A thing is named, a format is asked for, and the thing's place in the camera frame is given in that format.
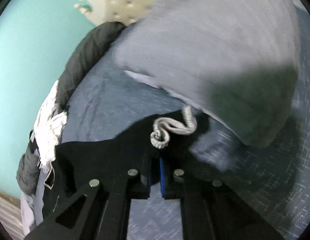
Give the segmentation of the black sweater with white trim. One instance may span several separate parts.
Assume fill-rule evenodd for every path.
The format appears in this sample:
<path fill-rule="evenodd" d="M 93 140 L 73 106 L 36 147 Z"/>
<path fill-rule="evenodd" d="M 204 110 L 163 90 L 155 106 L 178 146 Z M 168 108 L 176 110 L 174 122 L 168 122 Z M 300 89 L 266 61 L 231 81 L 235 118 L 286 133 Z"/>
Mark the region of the black sweater with white trim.
<path fill-rule="evenodd" d="M 105 189 L 131 168 L 139 169 L 145 153 L 186 152 L 209 127 L 208 115 L 195 114 L 197 129 L 191 135 L 171 135 L 167 148 L 158 150 L 150 142 L 153 123 L 158 114 L 147 116 L 130 125 L 110 140 L 64 142 L 56 146 L 52 189 L 43 194 L 43 218 L 54 213 L 68 198 L 90 180 L 98 179 Z"/>

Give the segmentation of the pile of white clothes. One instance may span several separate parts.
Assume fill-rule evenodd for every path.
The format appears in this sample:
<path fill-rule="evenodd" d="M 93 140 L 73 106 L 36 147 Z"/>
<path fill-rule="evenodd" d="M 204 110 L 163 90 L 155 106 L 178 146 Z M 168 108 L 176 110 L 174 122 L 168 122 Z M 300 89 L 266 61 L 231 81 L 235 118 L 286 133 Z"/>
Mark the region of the pile of white clothes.
<path fill-rule="evenodd" d="M 57 92 L 59 80 L 55 81 L 48 96 L 41 104 L 33 127 L 39 151 L 39 168 L 47 174 L 43 184 L 52 189 L 56 173 L 52 162 L 56 160 L 55 146 L 60 143 L 62 131 L 67 123 L 67 113 L 59 108 Z"/>

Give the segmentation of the light grey silky blanket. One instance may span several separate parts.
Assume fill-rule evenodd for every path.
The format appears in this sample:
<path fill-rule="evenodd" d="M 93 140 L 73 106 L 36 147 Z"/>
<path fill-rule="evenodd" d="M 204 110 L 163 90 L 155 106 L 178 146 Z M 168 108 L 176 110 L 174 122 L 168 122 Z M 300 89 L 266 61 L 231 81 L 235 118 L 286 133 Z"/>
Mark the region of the light grey silky blanket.
<path fill-rule="evenodd" d="M 26 236 L 29 234 L 35 227 L 35 214 L 34 214 L 34 198 L 29 196 L 24 192 L 20 196 L 21 203 L 21 219 L 22 219 L 22 228 L 23 233 Z"/>

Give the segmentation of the blue-grey bed sheet mattress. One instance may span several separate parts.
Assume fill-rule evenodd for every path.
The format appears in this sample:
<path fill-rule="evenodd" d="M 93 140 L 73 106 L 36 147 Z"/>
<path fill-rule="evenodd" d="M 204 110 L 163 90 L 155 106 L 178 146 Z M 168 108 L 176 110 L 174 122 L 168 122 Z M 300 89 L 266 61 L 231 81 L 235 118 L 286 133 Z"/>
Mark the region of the blue-grey bed sheet mattress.
<path fill-rule="evenodd" d="M 184 239 L 180 201 L 164 199 L 160 159 L 182 163 L 194 177 L 219 179 L 267 221 L 282 239 L 310 239 L 310 16 L 297 9 L 304 57 L 293 112 L 268 148 L 244 146 L 221 123 L 209 117 L 208 130 L 183 152 L 148 154 L 150 194 L 132 199 L 126 239 Z M 182 121 L 179 100 L 139 84 L 111 59 L 115 41 L 91 68 L 67 103 L 69 119 L 62 143 L 110 140 L 150 115 Z M 43 218 L 41 172 L 34 201 L 35 221 Z"/>

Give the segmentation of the dark grey rolled duvet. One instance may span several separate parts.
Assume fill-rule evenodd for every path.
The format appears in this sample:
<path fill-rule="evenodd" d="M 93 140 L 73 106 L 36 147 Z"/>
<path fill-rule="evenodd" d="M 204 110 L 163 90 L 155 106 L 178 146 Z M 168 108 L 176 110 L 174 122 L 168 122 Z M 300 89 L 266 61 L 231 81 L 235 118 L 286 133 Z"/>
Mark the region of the dark grey rolled duvet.
<path fill-rule="evenodd" d="M 92 29 L 82 39 L 58 78 L 57 103 L 60 110 L 67 112 L 67 103 L 78 85 L 105 55 L 124 28 L 124 24 L 120 22 L 106 22 Z M 35 194 L 40 170 L 42 169 L 39 168 L 39 151 L 32 130 L 26 153 L 22 155 L 16 173 L 16 180 L 22 192 L 29 196 Z"/>

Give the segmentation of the striped curtain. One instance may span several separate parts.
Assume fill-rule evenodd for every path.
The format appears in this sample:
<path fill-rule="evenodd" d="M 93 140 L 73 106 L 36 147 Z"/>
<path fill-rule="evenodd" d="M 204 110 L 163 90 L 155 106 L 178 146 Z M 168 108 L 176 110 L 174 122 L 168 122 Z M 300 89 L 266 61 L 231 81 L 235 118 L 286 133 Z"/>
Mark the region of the striped curtain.
<path fill-rule="evenodd" d="M 0 222 L 12 239 L 24 239 L 20 200 L 1 192 Z"/>

